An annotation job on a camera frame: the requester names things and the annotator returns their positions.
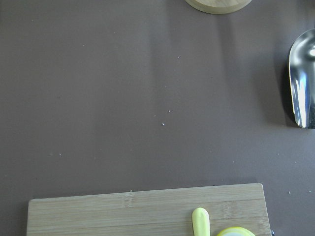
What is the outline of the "upper lemon slice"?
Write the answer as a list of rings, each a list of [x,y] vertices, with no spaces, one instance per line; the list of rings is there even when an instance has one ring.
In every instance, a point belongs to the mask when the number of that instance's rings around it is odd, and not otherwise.
[[[255,234],[243,227],[229,227],[221,230],[217,236],[255,236]]]

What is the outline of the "yellow plastic knife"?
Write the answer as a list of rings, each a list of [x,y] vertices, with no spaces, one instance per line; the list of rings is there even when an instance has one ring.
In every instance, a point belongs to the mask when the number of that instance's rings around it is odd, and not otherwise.
[[[210,236],[210,218],[206,209],[196,208],[192,212],[192,226],[194,236]]]

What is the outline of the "metal scoop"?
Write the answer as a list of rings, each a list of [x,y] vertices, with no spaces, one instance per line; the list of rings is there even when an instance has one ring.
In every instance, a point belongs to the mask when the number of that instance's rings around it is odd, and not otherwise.
[[[310,29],[293,43],[288,58],[292,110],[301,128],[315,127],[315,30]]]

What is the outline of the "bamboo cutting board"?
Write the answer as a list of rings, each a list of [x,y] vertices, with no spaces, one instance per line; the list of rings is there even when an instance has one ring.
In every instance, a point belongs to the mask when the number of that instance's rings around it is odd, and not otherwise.
[[[260,183],[151,190],[29,201],[29,236],[191,236],[202,207],[210,230],[240,226],[271,233]]]

